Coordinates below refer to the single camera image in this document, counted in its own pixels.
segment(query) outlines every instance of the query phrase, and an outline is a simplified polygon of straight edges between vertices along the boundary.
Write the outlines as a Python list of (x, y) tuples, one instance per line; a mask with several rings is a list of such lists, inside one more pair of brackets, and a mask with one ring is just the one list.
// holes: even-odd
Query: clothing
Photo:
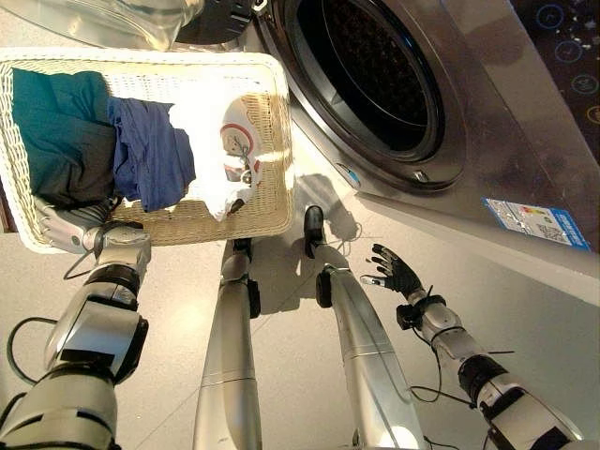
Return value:
[(114, 182), (128, 200), (141, 200), (145, 212), (178, 203), (196, 178), (188, 135), (169, 123), (171, 104), (135, 98), (108, 99), (116, 128)]
[(12, 117), (27, 151), (33, 194), (59, 207), (111, 196), (115, 137), (102, 76), (12, 73)]
[[(189, 136), (198, 168), (188, 196), (202, 200), (216, 220), (223, 220), (252, 198), (262, 179), (263, 165), (257, 158), (261, 143), (244, 102), (221, 90), (188, 91), (169, 116), (171, 124)], [(249, 184), (241, 173), (249, 174)]]

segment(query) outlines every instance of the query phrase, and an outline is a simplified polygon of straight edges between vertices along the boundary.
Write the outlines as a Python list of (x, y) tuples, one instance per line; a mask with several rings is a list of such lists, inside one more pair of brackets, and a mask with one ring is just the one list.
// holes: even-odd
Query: washing machine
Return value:
[(226, 38), (255, 9), (294, 120), (355, 189), (517, 231), (516, 209), (566, 211), (598, 251), (597, 1), (224, 1)]

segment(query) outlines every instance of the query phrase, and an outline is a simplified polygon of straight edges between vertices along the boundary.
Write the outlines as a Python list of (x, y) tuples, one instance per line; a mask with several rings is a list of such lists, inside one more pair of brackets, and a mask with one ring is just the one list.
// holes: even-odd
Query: black cable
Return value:
[(73, 265), (69, 267), (66, 273), (63, 275), (63, 280), (74, 279), (78, 277), (83, 277), (91, 272), (91, 270), (86, 270), (85, 272), (80, 272), (79, 274), (71, 275), (71, 272), (75, 270), (75, 268), (83, 262), (85, 258), (92, 254), (94, 250), (87, 250)]
[(12, 411), (12, 409), (15, 407), (15, 405), (17, 404), (17, 402), (21, 399), (25, 397), (25, 393), (21, 392), (19, 394), (17, 394), (15, 397), (13, 397), (10, 402), (8, 403), (8, 405), (6, 406), (6, 408), (2, 411), (2, 415), (0, 415), (0, 429), (2, 429), (2, 427), (4, 426), (4, 423), (7, 421), (8, 419), (8, 415), (10, 414), (10, 412)]
[(33, 378), (27, 376), (25, 374), (25, 372), (23, 372), (21, 370), (21, 368), (17, 364), (17, 361), (15, 361), (15, 356), (14, 356), (13, 351), (12, 351), (12, 345), (13, 345), (13, 342), (15, 340), (15, 336), (17, 335), (17, 332), (21, 329), (21, 327), (23, 325), (25, 325), (26, 323), (30, 323), (30, 322), (50, 323), (52, 325), (56, 324), (56, 321), (54, 319), (46, 319), (45, 317), (28, 317), (27, 319), (23, 319), (22, 321), (20, 321), (19, 323), (17, 323), (15, 325), (15, 327), (12, 329), (12, 331), (10, 332), (10, 335), (8, 335), (8, 341), (7, 341), (7, 360), (8, 360), (8, 364), (10, 365), (10, 368), (12, 368), (12, 371), (15, 372), (15, 374), (20, 379), (22, 379), (24, 382), (29, 383), (29, 384), (36, 384), (37, 383), (36, 380), (34, 380)]
[[(417, 336), (419, 339), (421, 339), (423, 342), (425, 342), (428, 347), (430, 347), (429, 342), (427, 342), (423, 337), (421, 337), (414, 328), (412, 329), (412, 332), (414, 333), (415, 336)], [(440, 396), (444, 396), (446, 398), (451, 398), (455, 401), (459, 401), (460, 403), (464, 403), (465, 405), (469, 405), (469, 408), (471, 408), (471, 409), (476, 408), (477, 405), (473, 404), (472, 402), (462, 399), (462, 398), (459, 398), (459, 397), (452, 396), (452, 395), (447, 394), (442, 391), (442, 368), (440, 367), (440, 358), (438, 357), (437, 352), (435, 350), (433, 350), (432, 347), (431, 347), (431, 350), (433, 351), (433, 354), (435, 354), (435, 359), (438, 364), (438, 386), (439, 387), (436, 390), (431, 387), (425, 387), (425, 386), (410, 386), (409, 389), (411, 390), (411, 393), (414, 395), (414, 397), (419, 401), (424, 401), (426, 403), (435, 403), (436, 401), (438, 401), (438, 398), (440, 398)], [(434, 392), (436, 394), (436, 397), (433, 399), (422, 398), (414, 392), (414, 389), (421, 389), (424, 391)]]
[(80, 442), (47, 441), (26, 443), (24, 445), (6, 445), (0, 442), (0, 450), (40, 450), (45, 448), (76, 448), (78, 450), (97, 450), (96, 447)]
[(412, 394), (413, 394), (413, 395), (414, 395), (414, 396), (415, 396), (417, 399), (419, 399), (419, 400), (420, 400), (421, 398), (420, 398), (419, 396), (417, 396), (417, 395), (416, 395), (416, 394), (413, 392), (413, 389), (421, 389), (421, 390), (423, 390), (423, 391), (435, 392), (436, 394), (437, 394), (437, 393), (440, 393), (440, 395), (441, 395), (441, 396), (444, 396), (444, 397), (446, 397), (446, 398), (451, 398), (451, 399), (453, 399), (453, 400), (455, 400), (455, 401), (458, 401), (458, 402), (460, 402), (460, 403), (464, 403), (465, 405), (468, 405), (468, 406), (469, 406), (469, 408), (471, 408), (472, 410), (474, 410), (475, 408), (477, 408), (477, 405), (475, 405), (474, 403), (472, 403), (472, 402), (471, 402), (471, 401), (469, 401), (469, 400), (465, 400), (464, 398), (460, 398), (460, 397), (455, 397), (455, 396), (452, 396), (452, 395), (450, 395), (450, 394), (448, 394), (448, 393), (446, 393), (446, 392), (444, 392), (444, 391), (436, 391), (435, 389), (432, 389), (432, 388), (430, 388), (430, 387), (426, 387), (426, 386), (411, 386), (411, 387), (409, 387), (409, 389), (411, 390)]
[(409, 389), (411, 390), (411, 393), (415, 396), (415, 398), (417, 400), (423, 401), (425, 403), (435, 403), (436, 401), (438, 401), (440, 399), (440, 395), (442, 394), (442, 368), (440, 367), (440, 358), (438, 357), (438, 353), (435, 350), (433, 350), (433, 348), (431, 348), (431, 350), (433, 351), (433, 354), (435, 354), (435, 361), (438, 366), (438, 388), (437, 389), (427, 388), (427, 390), (430, 390), (431, 392), (435, 392), (435, 397), (434, 398), (422, 398), (414, 393), (413, 386), (409, 386)]
[(429, 444), (430, 448), (433, 448), (433, 445), (436, 445), (438, 447), (454, 448), (455, 450), (460, 450), (458, 447), (456, 447), (454, 445), (450, 445), (448, 443), (438, 443), (438, 442), (431, 441), (427, 436), (423, 436), (423, 439), (425, 439), (425, 442)]
[(425, 342), (427, 344), (427, 346), (429, 347), (429, 342), (424, 337), (419, 335), (414, 328), (412, 328), (412, 332), (414, 333), (415, 336), (417, 336), (419, 339), (421, 339), (423, 342)]

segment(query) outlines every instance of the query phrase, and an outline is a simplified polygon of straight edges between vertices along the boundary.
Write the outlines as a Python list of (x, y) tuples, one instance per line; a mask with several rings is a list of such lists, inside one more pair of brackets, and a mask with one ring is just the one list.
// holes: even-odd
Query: white basket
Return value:
[(54, 253), (38, 226), (29, 187), (29, 166), (19, 127), (12, 120), (12, 69), (41, 73), (94, 70), (109, 94), (173, 102), (180, 85), (237, 90), (262, 141), (262, 182), (235, 214), (217, 222), (203, 202), (184, 198), (172, 212), (144, 213), (140, 202), (119, 206), (113, 218), (141, 222), (153, 245), (283, 233), (293, 217), (293, 167), (290, 110), (285, 74), (262, 53), (144, 52), (103, 49), (5, 49), (0, 51), (0, 179), (24, 244)]

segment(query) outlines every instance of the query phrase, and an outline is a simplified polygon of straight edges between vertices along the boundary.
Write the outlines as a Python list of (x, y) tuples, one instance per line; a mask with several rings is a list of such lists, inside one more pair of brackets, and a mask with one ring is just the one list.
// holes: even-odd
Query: white cloth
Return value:
[[(188, 187), (186, 198), (202, 200), (218, 221), (231, 211), (236, 200), (248, 203), (261, 182), (263, 165), (257, 156), (261, 143), (256, 128), (248, 120), (248, 110), (233, 93), (207, 92), (179, 99), (169, 110), (171, 125), (189, 136), (194, 155), (196, 179)], [(251, 184), (229, 181), (225, 167), (241, 172), (239, 157), (230, 152), (247, 147)]]

